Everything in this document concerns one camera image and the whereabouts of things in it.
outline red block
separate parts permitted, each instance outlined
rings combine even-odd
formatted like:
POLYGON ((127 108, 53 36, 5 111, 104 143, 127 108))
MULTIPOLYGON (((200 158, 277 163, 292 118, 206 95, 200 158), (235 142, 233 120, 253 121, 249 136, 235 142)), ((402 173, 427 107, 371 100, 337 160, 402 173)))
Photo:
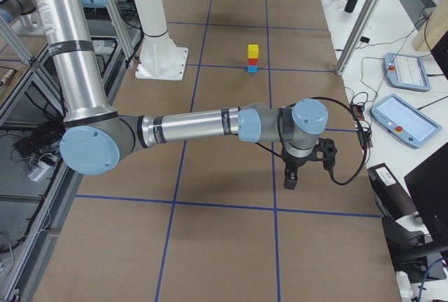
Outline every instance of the red block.
POLYGON ((248 66, 258 66, 258 58, 256 59, 247 59, 247 65, 248 66))

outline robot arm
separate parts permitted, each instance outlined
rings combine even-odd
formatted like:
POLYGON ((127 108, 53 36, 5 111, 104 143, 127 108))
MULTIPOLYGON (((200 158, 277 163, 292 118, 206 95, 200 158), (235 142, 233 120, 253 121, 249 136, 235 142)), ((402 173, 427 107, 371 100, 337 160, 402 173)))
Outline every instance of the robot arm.
POLYGON ((290 180, 287 188, 294 188, 299 166, 319 160, 315 152, 323 145, 319 135, 328 112, 314 99, 282 109, 252 104, 154 118, 119 116, 106 99, 82 1, 35 0, 68 107, 60 150, 70 167, 82 174, 101 174, 134 151, 218 135, 238 135, 245 142, 281 142, 290 180))

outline white stand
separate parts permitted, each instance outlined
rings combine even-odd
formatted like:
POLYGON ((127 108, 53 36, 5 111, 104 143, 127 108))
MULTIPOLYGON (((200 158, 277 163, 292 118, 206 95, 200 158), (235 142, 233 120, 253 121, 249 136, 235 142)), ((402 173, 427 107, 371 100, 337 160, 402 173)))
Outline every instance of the white stand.
POLYGON ((169 38, 162 0, 135 0, 145 33, 136 77, 180 81, 188 49, 178 48, 169 38))

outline block tower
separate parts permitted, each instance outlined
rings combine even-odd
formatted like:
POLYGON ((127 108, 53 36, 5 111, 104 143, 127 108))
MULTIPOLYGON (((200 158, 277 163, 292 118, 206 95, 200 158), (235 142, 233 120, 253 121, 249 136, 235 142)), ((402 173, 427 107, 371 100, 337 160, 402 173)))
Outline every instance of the block tower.
POLYGON ((258 44, 247 45, 247 72, 256 73, 258 68, 258 44))

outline power strip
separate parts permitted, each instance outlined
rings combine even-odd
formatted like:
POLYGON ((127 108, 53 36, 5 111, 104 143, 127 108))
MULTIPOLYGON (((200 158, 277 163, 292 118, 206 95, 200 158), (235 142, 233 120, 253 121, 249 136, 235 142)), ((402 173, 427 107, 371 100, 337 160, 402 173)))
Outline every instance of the power strip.
POLYGON ((50 169, 47 163, 42 162, 41 160, 37 163, 37 166, 33 167, 31 172, 27 175, 27 177, 32 181, 40 180, 44 174, 50 169))

